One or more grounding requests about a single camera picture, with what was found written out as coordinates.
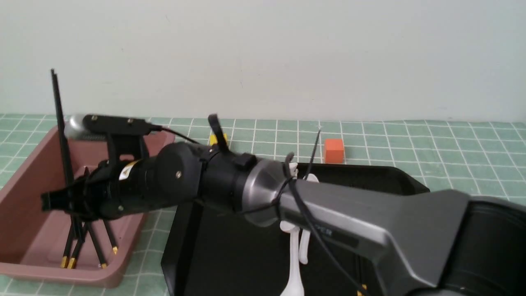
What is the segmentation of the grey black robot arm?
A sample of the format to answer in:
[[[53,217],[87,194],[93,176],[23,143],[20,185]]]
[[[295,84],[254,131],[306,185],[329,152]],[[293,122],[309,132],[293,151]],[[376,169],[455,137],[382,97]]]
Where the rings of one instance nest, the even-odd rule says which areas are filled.
[[[386,296],[524,296],[525,206],[441,190],[403,196],[295,179],[283,162],[176,142],[41,195],[84,222],[197,201],[267,227],[284,220],[370,260]]]

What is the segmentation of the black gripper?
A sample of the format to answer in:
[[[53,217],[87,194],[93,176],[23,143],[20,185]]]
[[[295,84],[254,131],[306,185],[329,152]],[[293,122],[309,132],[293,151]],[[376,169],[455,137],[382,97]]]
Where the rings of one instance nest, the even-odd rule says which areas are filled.
[[[62,189],[41,194],[41,209],[60,210],[80,220],[117,220],[157,210],[159,195],[152,183],[155,160],[123,161],[116,171],[99,166]]]

